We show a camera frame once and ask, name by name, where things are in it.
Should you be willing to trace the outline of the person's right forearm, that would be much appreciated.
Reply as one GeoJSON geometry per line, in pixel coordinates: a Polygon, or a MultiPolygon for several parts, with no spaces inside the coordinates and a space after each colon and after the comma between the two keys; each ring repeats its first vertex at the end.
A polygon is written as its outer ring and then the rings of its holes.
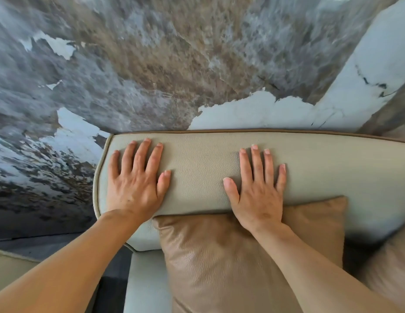
{"type": "Polygon", "coordinates": [[[261,222],[248,230],[278,265],[304,313],[404,313],[308,246],[288,226],[261,222]]]}

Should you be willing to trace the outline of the person's right hand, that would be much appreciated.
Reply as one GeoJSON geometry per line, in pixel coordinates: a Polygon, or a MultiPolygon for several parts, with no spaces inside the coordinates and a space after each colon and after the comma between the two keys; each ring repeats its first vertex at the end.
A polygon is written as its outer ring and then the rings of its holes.
{"type": "Polygon", "coordinates": [[[283,216],[283,196],[276,190],[273,157],[269,149],[261,155],[264,168],[264,184],[253,182],[252,159],[246,149],[239,151],[241,188],[240,202],[231,206],[239,223],[253,236],[280,226],[283,216]]]}

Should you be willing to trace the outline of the beige upholstered furniture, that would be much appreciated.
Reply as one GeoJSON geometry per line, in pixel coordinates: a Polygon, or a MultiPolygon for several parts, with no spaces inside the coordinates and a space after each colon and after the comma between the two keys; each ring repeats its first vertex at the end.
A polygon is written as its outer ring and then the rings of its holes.
{"type": "Polygon", "coordinates": [[[0,250],[0,291],[39,263],[38,260],[0,250]]]}

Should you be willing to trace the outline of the person's left hand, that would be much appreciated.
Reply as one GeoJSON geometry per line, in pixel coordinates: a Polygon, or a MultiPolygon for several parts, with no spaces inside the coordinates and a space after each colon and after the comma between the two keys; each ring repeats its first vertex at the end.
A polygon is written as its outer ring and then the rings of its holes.
{"type": "Polygon", "coordinates": [[[120,175],[114,180],[108,178],[107,211],[104,214],[131,220],[135,225],[150,220],[162,204],[157,199],[156,184],[161,174],[158,174],[158,169],[163,144],[158,143],[153,148],[143,173],[133,173],[133,158],[138,147],[138,143],[132,141],[123,155],[120,152],[120,175]]]}

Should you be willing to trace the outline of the person's left forearm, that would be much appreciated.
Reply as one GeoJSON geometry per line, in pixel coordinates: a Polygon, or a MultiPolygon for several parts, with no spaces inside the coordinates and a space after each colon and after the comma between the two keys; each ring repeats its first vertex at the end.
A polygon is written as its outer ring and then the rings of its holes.
{"type": "Polygon", "coordinates": [[[146,220],[106,212],[78,238],[0,291],[0,313],[85,313],[108,264],[146,220]]]}

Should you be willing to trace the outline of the light brown leather cushion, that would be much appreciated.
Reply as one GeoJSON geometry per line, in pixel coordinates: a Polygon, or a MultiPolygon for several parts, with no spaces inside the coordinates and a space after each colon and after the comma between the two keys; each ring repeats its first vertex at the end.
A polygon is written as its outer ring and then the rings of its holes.
{"type": "Polygon", "coordinates": [[[405,224],[365,263],[357,279],[405,312],[405,224]]]}

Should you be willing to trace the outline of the beige leather sofa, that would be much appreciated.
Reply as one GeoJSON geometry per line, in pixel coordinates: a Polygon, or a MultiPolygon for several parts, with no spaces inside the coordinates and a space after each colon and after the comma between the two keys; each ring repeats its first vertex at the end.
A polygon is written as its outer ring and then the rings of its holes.
{"type": "MultiPolygon", "coordinates": [[[[373,244],[405,223],[405,142],[314,131],[143,131],[111,134],[93,182],[97,218],[107,211],[108,163],[132,141],[164,146],[159,173],[171,170],[170,187],[156,216],[232,213],[222,179],[241,186],[238,152],[257,144],[274,164],[289,169],[285,206],[348,199],[345,238],[373,244]]],[[[172,313],[172,294],[158,230],[146,221],[127,240],[132,251],[123,313],[172,313]]]]}

